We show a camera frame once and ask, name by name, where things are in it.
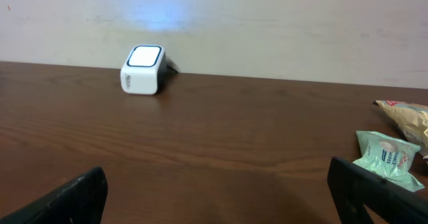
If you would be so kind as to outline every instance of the chip bag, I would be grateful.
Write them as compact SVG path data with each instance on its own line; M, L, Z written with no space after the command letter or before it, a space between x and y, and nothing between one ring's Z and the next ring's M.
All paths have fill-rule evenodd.
M409 142L421 146L419 152L427 160L428 106L389 100L376 100L374 104L398 124Z
M409 191L424 186L409 173L413 157L421 148L379 132L357 131L362 158L354 164L385 178Z

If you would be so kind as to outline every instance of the wooden table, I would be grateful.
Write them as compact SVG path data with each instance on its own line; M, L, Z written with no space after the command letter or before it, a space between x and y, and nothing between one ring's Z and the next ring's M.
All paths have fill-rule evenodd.
M331 157L360 157L356 130L400 136L372 101L428 104L427 90L199 74L137 96L118 75L0 63L0 216L100 165L103 223L337 223ZM420 155L412 173L428 186Z

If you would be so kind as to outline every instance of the light green packet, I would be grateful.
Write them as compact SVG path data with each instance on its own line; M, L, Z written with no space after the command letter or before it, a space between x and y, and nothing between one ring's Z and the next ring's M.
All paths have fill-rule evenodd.
M415 153L421 148L416 144L392 138L379 132L357 131L362 158L354 164L384 177L409 191L424 186L409 173Z

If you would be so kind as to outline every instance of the white wall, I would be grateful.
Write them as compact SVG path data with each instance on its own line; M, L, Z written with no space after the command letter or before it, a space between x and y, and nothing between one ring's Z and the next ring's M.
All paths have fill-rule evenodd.
M0 0L0 60L428 88L428 0Z

